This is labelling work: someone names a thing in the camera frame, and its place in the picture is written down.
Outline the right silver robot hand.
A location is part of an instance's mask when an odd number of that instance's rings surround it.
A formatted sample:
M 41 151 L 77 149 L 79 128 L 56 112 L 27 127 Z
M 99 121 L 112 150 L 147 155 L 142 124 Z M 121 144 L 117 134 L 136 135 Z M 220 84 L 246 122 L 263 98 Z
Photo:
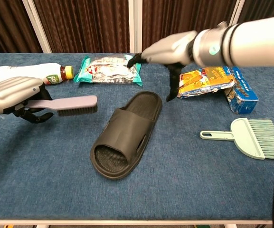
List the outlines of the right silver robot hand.
M 192 62 L 188 54 L 188 45 L 196 35 L 196 31 L 188 31 L 162 38 L 141 53 L 135 54 L 128 61 L 127 67 L 131 68 L 137 63 L 164 65 L 170 73 L 170 93 L 166 101 L 171 101 L 177 97 L 182 69 Z

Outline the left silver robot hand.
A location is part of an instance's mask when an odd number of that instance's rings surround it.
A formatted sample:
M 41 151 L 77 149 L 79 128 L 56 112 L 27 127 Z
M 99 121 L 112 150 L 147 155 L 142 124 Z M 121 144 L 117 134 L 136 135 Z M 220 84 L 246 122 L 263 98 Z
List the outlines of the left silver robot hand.
M 30 100 L 52 100 L 41 79 L 19 76 L 0 82 L 0 114 L 14 114 L 32 124 L 44 123 L 53 116 L 50 112 L 34 115 L 43 108 L 27 110 Z

